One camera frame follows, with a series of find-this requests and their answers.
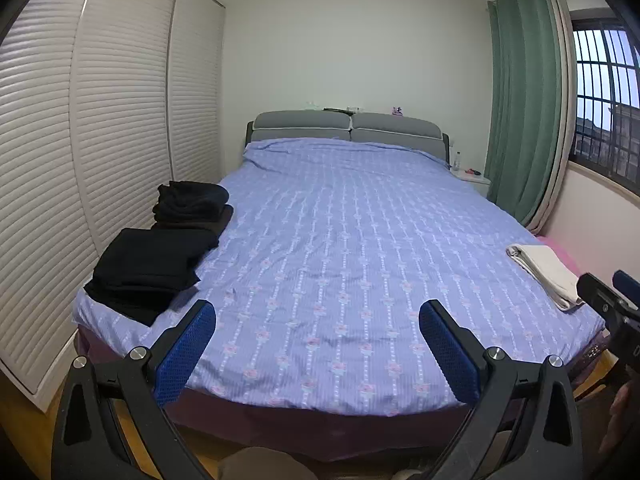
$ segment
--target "headboard cushion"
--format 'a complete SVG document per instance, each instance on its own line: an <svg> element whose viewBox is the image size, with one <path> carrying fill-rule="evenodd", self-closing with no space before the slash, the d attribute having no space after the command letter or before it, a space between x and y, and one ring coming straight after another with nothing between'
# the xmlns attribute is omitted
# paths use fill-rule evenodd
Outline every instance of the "headboard cushion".
<svg viewBox="0 0 640 480"><path fill-rule="evenodd" d="M449 163L449 145L442 139L434 139L414 134L400 134L395 132L382 132L380 130L368 130L366 128L356 128L351 131L353 142L381 142L382 144L393 144L404 146L412 150L431 153L440 160Z"/></svg>
<svg viewBox="0 0 640 480"><path fill-rule="evenodd" d="M336 128L348 130L351 119L347 114L324 110L282 110L265 112L254 121L254 129L264 128Z"/></svg>
<svg viewBox="0 0 640 480"><path fill-rule="evenodd" d="M422 119L402 117L388 114L362 113L351 118L353 129L363 128L379 132L411 134L432 139L442 139L442 132L436 124Z"/></svg>
<svg viewBox="0 0 640 480"><path fill-rule="evenodd" d="M256 128L251 133L251 140L292 139L300 137L351 140L348 130L339 130L338 128Z"/></svg>

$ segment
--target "stack of black clothing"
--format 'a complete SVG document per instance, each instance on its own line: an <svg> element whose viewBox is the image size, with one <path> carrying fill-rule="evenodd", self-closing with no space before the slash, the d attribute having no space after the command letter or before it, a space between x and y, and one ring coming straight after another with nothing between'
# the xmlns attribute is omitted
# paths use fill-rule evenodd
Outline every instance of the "stack of black clothing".
<svg viewBox="0 0 640 480"><path fill-rule="evenodd" d="M84 290L93 300L151 326L181 291L200 279L198 263L218 246L233 208L216 184L170 182L158 188L151 230L123 229L109 244Z"/></svg>
<svg viewBox="0 0 640 480"><path fill-rule="evenodd" d="M123 229L84 290L93 300L151 326L178 292L200 281L194 270L217 246L218 236L205 229Z"/></svg>
<svg viewBox="0 0 640 480"><path fill-rule="evenodd" d="M234 213L228 191L218 184L172 180L158 192L152 229L208 229L220 236Z"/></svg>

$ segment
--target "louvered door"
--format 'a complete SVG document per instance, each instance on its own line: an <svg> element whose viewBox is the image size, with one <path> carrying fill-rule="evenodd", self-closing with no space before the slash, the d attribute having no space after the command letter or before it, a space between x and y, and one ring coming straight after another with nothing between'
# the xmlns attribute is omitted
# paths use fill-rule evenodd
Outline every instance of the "louvered door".
<svg viewBox="0 0 640 480"><path fill-rule="evenodd" d="M97 259L69 139L83 3L31 0L0 46L0 358L32 394L74 333L71 302Z"/></svg>
<svg viewBox="0 0 640 480"><path fill-rule="evenodd" d="M213 0L31 0L0 46L0 370L41 409L104 248L172 166L218 179L222 24Z"/></svg>
<svg viewBox="0 0 640 480"><path fill-rule="evenodd" d="M149 227L170 178L166 53L174 0L88 0L71 73L71 135L98 250Z"/></svg>
<svg viewBox="0 0 640 480"><path fill-rule="evenodd" d="M168 70L168 119L175 180L220 179L218 99L224 8L176 0Z"/></svg>

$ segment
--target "nightstand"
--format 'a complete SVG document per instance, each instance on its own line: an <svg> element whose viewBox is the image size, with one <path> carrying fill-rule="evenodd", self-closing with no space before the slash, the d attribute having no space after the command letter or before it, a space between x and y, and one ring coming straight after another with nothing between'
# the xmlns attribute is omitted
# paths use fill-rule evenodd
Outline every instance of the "nightstand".
<svg viewBox="0 0 640 480"><path fill-rule="evenodd" d="M491 181L488 178L485 178L482 175L465 173L465 170L454 171L453 168L451 168L451 174L460 180L470 182L475 190L483 197L486 198L487 193L489 193L489 184L491 184Z"/></svg>

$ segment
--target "bed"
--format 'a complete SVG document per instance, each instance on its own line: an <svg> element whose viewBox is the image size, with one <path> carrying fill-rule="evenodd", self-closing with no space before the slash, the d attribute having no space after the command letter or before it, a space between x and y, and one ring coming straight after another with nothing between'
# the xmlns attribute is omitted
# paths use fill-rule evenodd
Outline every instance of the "bed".
<svg viewBox="0 0 640 480"><path fill-rule="evenodd" d="M580 357L602 320L560 312L507 257L538 242L449 173L439 128L362 115L259 116L221 182L235 215L201 281L151 328L80 290L79 350L103 361L149 347L206 299L216 332L170 416L318 460L453 436L466 407L419 333L428 299L513 358Z"/></svg>

